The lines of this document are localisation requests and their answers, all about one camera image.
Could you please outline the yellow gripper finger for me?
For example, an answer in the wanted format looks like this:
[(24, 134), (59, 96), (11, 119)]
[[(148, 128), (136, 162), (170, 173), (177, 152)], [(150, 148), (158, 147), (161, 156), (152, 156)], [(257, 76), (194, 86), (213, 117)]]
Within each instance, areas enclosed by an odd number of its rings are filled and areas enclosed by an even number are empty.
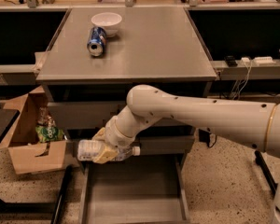
[(104, 141), (105, 140), (105, 128), (102, 127), (92, 138), (92, 140)]
[(93, 158), (93, 162), (104, 164), (108, 161), (113, 160), (118, 155), (118, 149), (116, 147), (112, 147), (109, 144), (103, 144), (98, 154)]

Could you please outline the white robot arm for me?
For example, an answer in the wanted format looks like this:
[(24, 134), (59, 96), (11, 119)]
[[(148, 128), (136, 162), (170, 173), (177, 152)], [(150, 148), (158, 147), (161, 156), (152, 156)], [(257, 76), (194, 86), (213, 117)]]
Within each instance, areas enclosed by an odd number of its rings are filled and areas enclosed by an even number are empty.
[(280, 158), (280, 104), (175, 96), (138, 85), (126, 106), (94, 136), (102, 146), (96, 163), (111, 161), (161, 119), (174, 119)]

